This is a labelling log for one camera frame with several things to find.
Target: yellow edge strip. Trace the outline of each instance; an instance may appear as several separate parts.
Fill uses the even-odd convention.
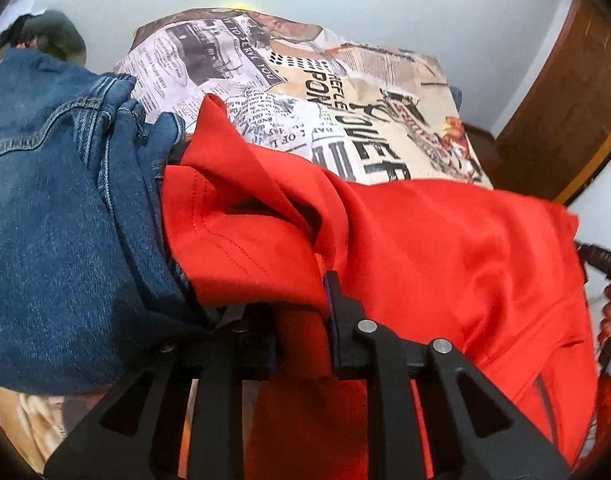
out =
[[[557,195],[554,199],[554,203],[565,204],[577,190],[586,183],[586,181],[592,177],[595,171],[603,163],[605,158],[611,152],[611,132],[607,136],[607,139],[601,144],[597,152],[592,156],[588,163],[583,167],[579,174],[572,179],[565,189]]]

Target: brown wooden door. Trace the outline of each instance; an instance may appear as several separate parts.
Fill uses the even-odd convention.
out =
[[[611,25],[591,0],[574,0],[559,40],[500,134],[501,189],[555,199],[611,134]]]

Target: red shirt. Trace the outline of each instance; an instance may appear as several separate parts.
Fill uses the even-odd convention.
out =
[[[203,305],[275,305],[284,362],[261,388],[247,479],[366,477],[364,385],[330,372],[330,269],[400,337],[452,341],[576,460],[597,380],[577,220],[561,206],[442,180],[345,182],[246,144],[207,96],[181,165],[166,169],[162,209]]]

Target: blue jeans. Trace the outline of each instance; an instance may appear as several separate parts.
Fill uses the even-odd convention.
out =
[[[35,50],[0,63],[0,386],[78,394],[205,334],[161,227],[184,125],[144,124],[134,83]]]

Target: newspaper print fabric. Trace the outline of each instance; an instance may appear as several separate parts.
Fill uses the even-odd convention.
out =
[[[248,142],[304,156],[346,180],[492,187],[429,56],[258,12],[193,9],[141,27],[114,70],[137,77],[133,97],[148,121],[176,112],[189,134],[214,93]]]

